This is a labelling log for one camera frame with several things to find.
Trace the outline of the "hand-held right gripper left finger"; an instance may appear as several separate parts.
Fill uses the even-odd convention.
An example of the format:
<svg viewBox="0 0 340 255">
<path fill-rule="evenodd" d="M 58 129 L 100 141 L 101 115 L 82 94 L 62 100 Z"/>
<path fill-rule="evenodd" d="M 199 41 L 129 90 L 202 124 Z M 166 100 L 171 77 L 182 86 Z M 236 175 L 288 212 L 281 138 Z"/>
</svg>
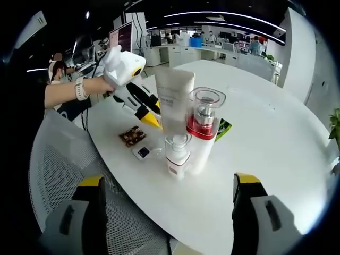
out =
<svg viewBox="0 0 340 255">
<path fill-rule="evenodd" d="M 105 179 L 84 178 L 47 217 L 39 243 L 47 254 L 108 254 Z"/>
</svg>

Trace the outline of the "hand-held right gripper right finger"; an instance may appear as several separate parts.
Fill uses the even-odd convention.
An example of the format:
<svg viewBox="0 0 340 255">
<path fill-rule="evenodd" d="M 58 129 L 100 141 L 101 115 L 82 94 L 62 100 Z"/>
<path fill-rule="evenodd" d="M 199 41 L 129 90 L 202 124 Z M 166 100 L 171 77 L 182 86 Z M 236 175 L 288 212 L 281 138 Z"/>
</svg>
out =
<svg viewBox="0 0 340 255">
<path fill-rule="evenodd" d="M 249 174 L 233 178 L 231 254 L 286 254 L 302 238 L 294 215 L 261 181 Z"/>
</svg>

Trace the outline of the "person's left hand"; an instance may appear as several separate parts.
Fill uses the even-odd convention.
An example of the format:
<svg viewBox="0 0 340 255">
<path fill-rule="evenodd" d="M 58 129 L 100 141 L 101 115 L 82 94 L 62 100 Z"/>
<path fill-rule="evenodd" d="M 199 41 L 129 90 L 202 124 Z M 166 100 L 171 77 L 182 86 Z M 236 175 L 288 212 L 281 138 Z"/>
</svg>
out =
<svg viewBox="0 0 340 255">
<path fill-rule="evenodd" d="M 86 95 L 112 93 L 115 89 L 108 84 L 103 76 L 83 80 L 83 87 Z"/>
</svg>

